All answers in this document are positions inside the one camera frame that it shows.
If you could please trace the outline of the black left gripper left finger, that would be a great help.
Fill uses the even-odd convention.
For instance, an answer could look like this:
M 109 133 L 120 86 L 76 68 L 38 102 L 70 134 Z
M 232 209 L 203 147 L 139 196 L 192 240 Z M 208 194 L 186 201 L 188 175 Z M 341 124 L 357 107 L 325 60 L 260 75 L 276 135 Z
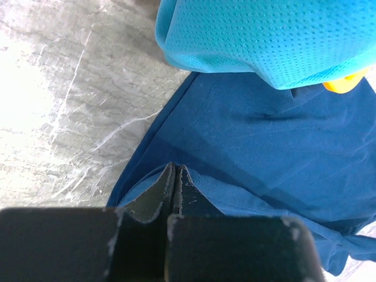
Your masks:
M 123 207 L 1 210 L 1 280 L 163 281 L 175 176 Z

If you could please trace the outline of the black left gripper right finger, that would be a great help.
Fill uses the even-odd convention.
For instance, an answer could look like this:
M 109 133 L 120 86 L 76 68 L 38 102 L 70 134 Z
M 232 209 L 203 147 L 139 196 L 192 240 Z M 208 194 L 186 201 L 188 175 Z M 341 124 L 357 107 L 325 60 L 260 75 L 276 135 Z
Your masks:
M 313 237 L 293 217 L 226 216 L 180 168 L 167 220 L 166 281 L 322 281 Z

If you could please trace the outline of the dark blue t-shirt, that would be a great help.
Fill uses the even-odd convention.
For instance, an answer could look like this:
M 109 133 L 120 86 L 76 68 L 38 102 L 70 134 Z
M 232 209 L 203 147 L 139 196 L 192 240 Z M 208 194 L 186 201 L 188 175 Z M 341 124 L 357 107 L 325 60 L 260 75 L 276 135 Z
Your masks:
M 184 167 L 224 214 L 299 217 L 324 270 L 375 260 L 375 92 L 322 85 L 276 90 L 253 73 L 191 74 L 159 113 L 115 184 L 124 206 L 163 169 Z

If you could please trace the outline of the yellow plastic bin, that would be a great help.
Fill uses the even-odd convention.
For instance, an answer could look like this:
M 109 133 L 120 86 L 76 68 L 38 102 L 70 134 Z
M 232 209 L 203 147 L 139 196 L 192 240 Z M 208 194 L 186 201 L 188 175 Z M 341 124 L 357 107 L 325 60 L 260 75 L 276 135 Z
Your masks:
M 367 73 L 366 71 L 358 72 L 341 79 L 325 82 L 323 83 L 323 85 L 330 92 L 344 94 L 353 90 L 359 84 L 359 82 L 364 78 L 365 74 Z

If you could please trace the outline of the teal t-shirt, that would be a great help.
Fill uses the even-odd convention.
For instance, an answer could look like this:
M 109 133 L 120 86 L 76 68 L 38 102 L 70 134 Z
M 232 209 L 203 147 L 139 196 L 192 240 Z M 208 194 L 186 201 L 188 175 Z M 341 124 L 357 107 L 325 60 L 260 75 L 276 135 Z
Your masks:
M 375 64 L 375 2 L 162 1 L 155 38 L 180 69 L 315 85 Z

